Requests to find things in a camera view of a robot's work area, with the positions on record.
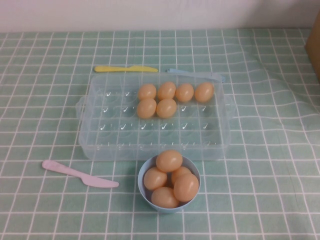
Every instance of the light blue bowl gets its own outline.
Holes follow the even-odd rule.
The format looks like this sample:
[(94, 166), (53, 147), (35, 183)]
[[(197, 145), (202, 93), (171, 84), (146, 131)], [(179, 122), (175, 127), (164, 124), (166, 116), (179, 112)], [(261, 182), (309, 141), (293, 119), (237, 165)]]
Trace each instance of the light blue bowl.
[[(146, 171), (148, 171), (150, 168), (156, 166), (156, 159), (157, 159), (157, 156), (154, 156), (154, 157), (148, 159), (147, 161), (145, 161), (145, 163), (140, 168), (139, 174), (138, 174), (139, 191), (142, 194), (143, 198), (150, 204), (150, 206), (153, 207), (158, 212), (165, 213), (165, 214), (173, 214), (176, 212), (180, 212), (182, 209), (187, 207), (197, 197), (199, 190), (196, 193), (197, 195), (192, 200), (190, 200), (187, 203), (184, 203), (183, 205), (180, 205), (176, 208), (164, 208), (164, 207), (159, 207), (157, 205), (154, 205), (150, 201), (152, 191), (146, 189), (146, 187), (144, 185), (144, 176), (145, 176)], [(201, 181), (200, 181), (200, 174), (199, 174), (197, 167), (194, 165), (194, 163), (191, 160), (189, 160), (188, 158), (186, 158), (184, 156), (182, 157), (182, 160), (183, 160), (182, 166), (188, 168), (191, 171), (191, 173), (193, 173), (196, 176), (196, 178), (198, 179), (199, 189), (200, 189)]]

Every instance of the bowl rim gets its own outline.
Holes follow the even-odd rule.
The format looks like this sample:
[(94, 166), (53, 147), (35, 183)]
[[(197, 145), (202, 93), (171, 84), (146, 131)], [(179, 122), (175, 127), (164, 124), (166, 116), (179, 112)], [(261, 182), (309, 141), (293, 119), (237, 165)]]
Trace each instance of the bowl rim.
[[(189, 205), (196, 197), (197, 197), (197, 195), (198, 195), (198, 193), (199, 193), (199, 191), (200, 191), (200, 187), (201, 187), (201, 176), (200, 176), (200, 172), (199, 172), (199, 170), (198, 170), (198, 168), (197, 168), (197, 166), (189, 159), (189, 158), (187, 158), (187, 157), (185, 157), (185, 156), (182, 156), (182, 164), (183, 164), (183, 161), (187, 161), (187, 162), (189, 162), (190, 164), (192, 164), (193, 165), (193, 167), (194, 167), (194, 169), (196, 169), (196, 173), (195, 172), (192, 172), (191, 171), (191, 169), (189, 169), (191, 172), (192, 172), (192, 174), (194, 174), (195, 176), (196, 176), (196, 178), (198, 179), (198, 182), (199, 182), (199, 188), (198, 188), (198, 191), (196, 192), (196, 195), (194, 196), (194, 198), (192, 198), (190, 201), (188, 201), (188, 202), (186, 202), (185, 204), (183, 204), (183, 205), (181, 205), (181, 206), (178, 206), (178, 207), (174, 207), (174, 208), (165, 208), (165, 207), (161, 207), (161, 206), (157, 206), (157, 205), (155, 205), (155, 204), (153, 204), (151, 201), (149, 201), (148, 199), (147, 199), (147, 197), (145, 196), (145, 194), (143, 194), (142, 193), (142, 190), (141, 190), (141, 187), (143, 187), (143, 176), (145, 175), (145, 173), (147, 172), (147, 170), (149, 170), (149, 169), (147, 169), (146, 171), (144, 171), (144, 172), (142, 172), (141, 171), (141, 169), (144, 167), (144, 165), (146, 165), (146, 164), (149, 164), (150, 162), (152, 162), (153, 160), (155, 161), (156, 159), (157, 159), (157, 156), (158, 155), (155, 155), (155, 156), (153, 156), (153, 157), (150, 157), (148, 160), (146, 160), (143, 164), (142, 164), (142, 166), (140, 167), (140, 169), (139, 169), (139, 173), (138, 173), (138, 176), (137, 176), (137, 184), (138, 184), (138, 188), (139, 188), (139, 192), (140, 192), (140, 194), (142, 195), (142, 197), (154, 208), (154, 209), (159, 209), (159, 210), (163, 210), (163, 211), (177, 211), (177, 210), (182, 210), (184, 207), (186, 207), (187, 205)], [(141, 176), (141, 179), (142, 179), (142, 183), (141, 184), (139, 184), (139, 176)]]

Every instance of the yellow plastic knife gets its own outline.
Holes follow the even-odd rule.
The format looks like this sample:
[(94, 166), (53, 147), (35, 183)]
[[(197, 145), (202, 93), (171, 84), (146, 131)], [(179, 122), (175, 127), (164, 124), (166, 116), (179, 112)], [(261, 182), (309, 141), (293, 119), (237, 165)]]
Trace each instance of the yellow plastic knife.
[(107, 72), (149, 72), (156, 73), (158, 69), (150, 66), (131, 66), (131, 67), (118, 67), (118, 66), (96, 66), (94, 71), (97, 73)]

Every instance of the brown egg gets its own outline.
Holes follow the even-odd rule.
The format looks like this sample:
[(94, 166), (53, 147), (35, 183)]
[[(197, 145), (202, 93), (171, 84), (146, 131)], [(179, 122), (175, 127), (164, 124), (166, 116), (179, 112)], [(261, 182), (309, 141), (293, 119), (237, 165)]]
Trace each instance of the brown egg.
[(179, 201), (175, 198), (174, 190), (170, 187), (160, 187), (151, 195), (151, 202), (161, 208), (174, 209), (178, 207)]
[(164, 172), (171, 173), (182, 165), (182, 155), (176, 150), (166, 150), (160, 153), (155, 160), (156, 167)]
[(176, 93), (176, 85), (172, 81), (167, 81), (158, 89), (158, 99), (173, 99)]
[(160, 171), (156, 167), (150, 168), (146, 171), (143, 177), (143, 184), (148, 190), (155, 190), (157, 188), (163, 187), (167, 182), (167, 174)]
[(163, 119), (172, 117), (177, 111), (177, 103), (171, 98), (161, 100), (156, 106), (156, 114)]
[(195, 100), (200, 103), (208, 102), (215, 93), (215, 87), (210, 82), (201, 83), (194, 92)]
[(182, 176), (183, 174), (191, 174), (191, 171), (185, 167), (185, 166), (181, 166), (179, 167), (177, 170), (175, 170), (174, 172), (172, 172), (171, 174), (171, 182), (173, 185), (175, 185), (176, 180)]
[(176, 199), (181, 202), (192, 200), (199, 190), (199, 181), (192, 173), (186, 173), (178, 177), (173, 187)]
[(138, 98), (140, 101), (143, 99), (154, 99), (156, 97), (156, 94), (157, 89), (155, 85), (148, 83), (140, 87), (138, 91)]
[(138, 107), (136, 108), (136, 113), (138, 114), (139, 118), (148, 119), (155, 114), (156, 108), (156, 101), (152, 98), (147, 98), (139, 102)]
[(175, 97), (178, 101), (185, 103), (194, 96), (194, 87), (190, 83), (181, 84), (175, 91)]

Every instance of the egg carton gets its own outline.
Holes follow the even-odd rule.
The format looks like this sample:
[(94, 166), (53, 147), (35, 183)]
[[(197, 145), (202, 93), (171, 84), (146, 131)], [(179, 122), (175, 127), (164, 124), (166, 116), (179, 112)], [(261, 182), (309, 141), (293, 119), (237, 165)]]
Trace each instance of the egg carton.
[[(164, 82), (176, 86), (214, 84), (207, 103), (194, 98), (177, 101), (171, 118), (137, 116), (138, 91), (143, 84), (158, 89)], [(91, 160), (146, 160), (175, 149), (193, 161), (223, 158), (230, 143), (229, 119), (222, 82), (217, 74), (107, 73), (95, 76), (87, 96), (76, 105), (82, 121), (78, 142)]]

